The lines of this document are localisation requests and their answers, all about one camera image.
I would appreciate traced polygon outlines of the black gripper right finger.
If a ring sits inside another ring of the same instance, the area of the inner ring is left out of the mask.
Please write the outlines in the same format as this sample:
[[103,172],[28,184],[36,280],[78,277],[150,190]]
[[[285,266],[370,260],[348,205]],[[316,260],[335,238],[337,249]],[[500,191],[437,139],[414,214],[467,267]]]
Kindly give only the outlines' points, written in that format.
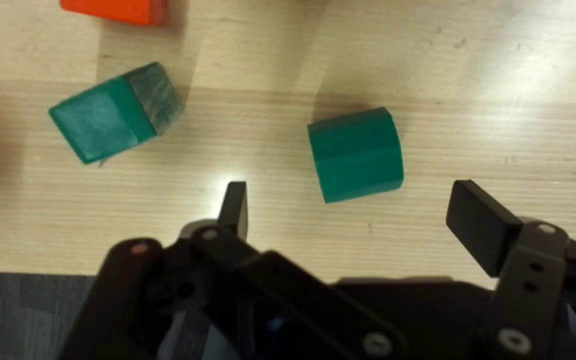
[[523,220],[474,180],[456,180],[450,191],[446,225],[478,266],[491,277],[496,277],[523,229]]

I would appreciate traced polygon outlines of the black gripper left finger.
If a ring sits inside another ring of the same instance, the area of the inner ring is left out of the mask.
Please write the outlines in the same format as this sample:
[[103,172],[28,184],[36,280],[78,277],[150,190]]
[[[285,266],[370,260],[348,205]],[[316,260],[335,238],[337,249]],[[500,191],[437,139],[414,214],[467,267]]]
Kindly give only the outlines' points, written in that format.
[[231,181],[227,186],[219,222],[238,238],[249,235],[249,186],[244,181]]

